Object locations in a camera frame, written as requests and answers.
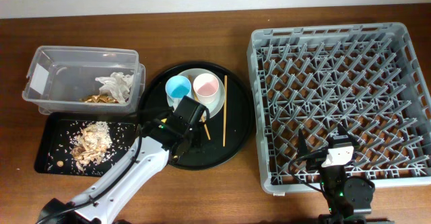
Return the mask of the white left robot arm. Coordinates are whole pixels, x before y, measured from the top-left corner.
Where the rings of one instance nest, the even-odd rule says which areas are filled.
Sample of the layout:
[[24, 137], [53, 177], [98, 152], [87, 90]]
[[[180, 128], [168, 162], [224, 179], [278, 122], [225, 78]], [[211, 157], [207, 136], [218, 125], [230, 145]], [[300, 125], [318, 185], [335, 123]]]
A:
[[87, 190], [62, 203], [50, 200], [37, 223], [114, 223], [137, 191], [189, 150], [198, 124], [155, 119], [137, 125], [132, 147]]

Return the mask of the white tissue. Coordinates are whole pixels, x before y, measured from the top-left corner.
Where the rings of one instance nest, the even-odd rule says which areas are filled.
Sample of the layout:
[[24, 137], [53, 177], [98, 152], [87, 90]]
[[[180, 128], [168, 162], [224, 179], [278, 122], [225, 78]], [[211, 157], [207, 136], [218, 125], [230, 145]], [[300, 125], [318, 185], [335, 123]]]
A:
[[114, 72], [109, 77], [97, 77], [95, 81], [102, 84], [100, 94], [108, 95], [118, 103], [124, 104], [130, 96], [134, 75]]

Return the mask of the food scraps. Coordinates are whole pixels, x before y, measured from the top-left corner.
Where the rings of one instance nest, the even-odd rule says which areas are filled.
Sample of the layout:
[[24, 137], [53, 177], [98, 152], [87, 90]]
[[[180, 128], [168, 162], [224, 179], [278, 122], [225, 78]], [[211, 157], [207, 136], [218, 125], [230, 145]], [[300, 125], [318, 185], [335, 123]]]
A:
[[49, 174], [101, 176], [133, 144], [135, 126], [106, 121], [62, 120], [48, 148]]

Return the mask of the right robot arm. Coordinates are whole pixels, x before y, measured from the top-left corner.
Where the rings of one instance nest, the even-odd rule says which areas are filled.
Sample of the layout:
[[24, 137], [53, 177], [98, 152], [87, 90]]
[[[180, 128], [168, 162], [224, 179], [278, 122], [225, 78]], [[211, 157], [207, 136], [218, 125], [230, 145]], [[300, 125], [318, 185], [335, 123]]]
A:
[[298, 156], [288, 165], [289, 174], [294, 163], [306, 163], [306, 170], [318, 171], [320, 187], [314, 188], [323, 194], [329, 207], [328, 215], [319, 215], [318, 223], [390, 223], [389, 220], [370, 220], [371, 202], [375, 185], [361, 176], [348, 176], [345, 166], [354, 162], [359, 143], [342, 126], [337, 126], [338, 135], [329, 137], [328, 145], [316, 151], [309, 151], [306, 139], [298, 131]]

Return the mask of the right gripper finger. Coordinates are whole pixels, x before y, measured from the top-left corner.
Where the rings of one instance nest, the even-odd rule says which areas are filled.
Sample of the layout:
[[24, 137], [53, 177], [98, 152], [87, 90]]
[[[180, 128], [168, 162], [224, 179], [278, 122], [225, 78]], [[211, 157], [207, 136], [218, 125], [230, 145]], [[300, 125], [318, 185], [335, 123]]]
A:
[[302, 129], [298, 131], [298, 156], [303, 157], [308, 154], [308, 147]]
[[351, 143], [353, 147], [359, 146], [359, 142], [357, 142], [357, 140], [347, 132], [342, 124], [337, 125], [337, 132], [338, 135], [336, 136], [336, 141], [338, 143]]

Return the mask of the gold brown snack wrapper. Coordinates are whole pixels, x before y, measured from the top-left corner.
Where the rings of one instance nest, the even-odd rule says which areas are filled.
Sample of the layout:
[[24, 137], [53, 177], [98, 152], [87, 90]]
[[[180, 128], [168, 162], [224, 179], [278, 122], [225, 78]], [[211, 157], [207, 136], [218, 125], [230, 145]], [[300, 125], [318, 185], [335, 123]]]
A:
[[106, 95], [92, 95], [80, 99], [81, 102], [86, 103], [107, 103], [107, 104], [118, 104], [118, 100]]

